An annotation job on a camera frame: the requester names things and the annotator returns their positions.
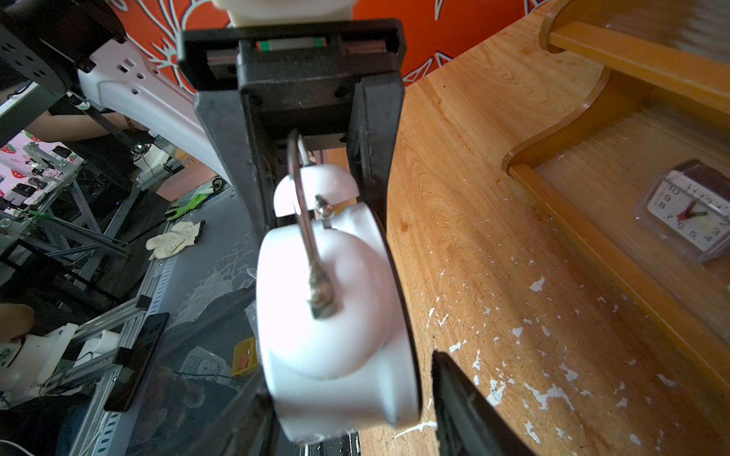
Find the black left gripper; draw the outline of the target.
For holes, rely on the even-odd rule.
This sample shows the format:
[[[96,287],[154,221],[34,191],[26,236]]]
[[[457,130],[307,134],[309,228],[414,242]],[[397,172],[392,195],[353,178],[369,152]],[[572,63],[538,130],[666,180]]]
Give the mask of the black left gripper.
[[[179,37],[178,52],[197,92],[196,115],[256,239],[277,225],[274,142],[292,129],[317,143],[343,143],[348,136],[359,199],[387,226],[405,96],[399,20],[189,30]]]

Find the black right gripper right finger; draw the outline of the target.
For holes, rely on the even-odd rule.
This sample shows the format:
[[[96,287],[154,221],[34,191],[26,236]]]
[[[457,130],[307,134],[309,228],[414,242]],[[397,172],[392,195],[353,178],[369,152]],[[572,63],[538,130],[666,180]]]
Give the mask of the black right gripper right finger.
[[[533,454],[448,353],[433,352],[432,379],[441,456]]]

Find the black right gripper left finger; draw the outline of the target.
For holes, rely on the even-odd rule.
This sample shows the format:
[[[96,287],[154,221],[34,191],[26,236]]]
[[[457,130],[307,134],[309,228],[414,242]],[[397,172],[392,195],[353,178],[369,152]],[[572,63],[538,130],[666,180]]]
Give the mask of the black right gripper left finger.
[[[279,425],[262,370],[184,455],[274,455]]]

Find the clear small square clock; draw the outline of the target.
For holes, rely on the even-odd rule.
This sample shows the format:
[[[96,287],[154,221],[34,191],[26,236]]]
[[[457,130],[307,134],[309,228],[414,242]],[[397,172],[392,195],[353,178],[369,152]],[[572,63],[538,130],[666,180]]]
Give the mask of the clear small square clock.
[[[661,174],[635,218],[678,254],[705,263],[729,254],[729,177],[700,160]]]

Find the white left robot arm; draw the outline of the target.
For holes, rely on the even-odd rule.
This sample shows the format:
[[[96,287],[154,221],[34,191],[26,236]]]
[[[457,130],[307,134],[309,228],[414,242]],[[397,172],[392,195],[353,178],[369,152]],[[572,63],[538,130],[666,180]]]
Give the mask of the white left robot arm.
[[[182,148],[237,191],[258,237],[291,132],[343,147],[359,199],[387,220],[405,87],[394,18],[357,20],[351,1],[220,1],[230,28],[175,38],[182,89],[133,45],[105,1],[5,1],[1,58],[56,94],[114,110]]]

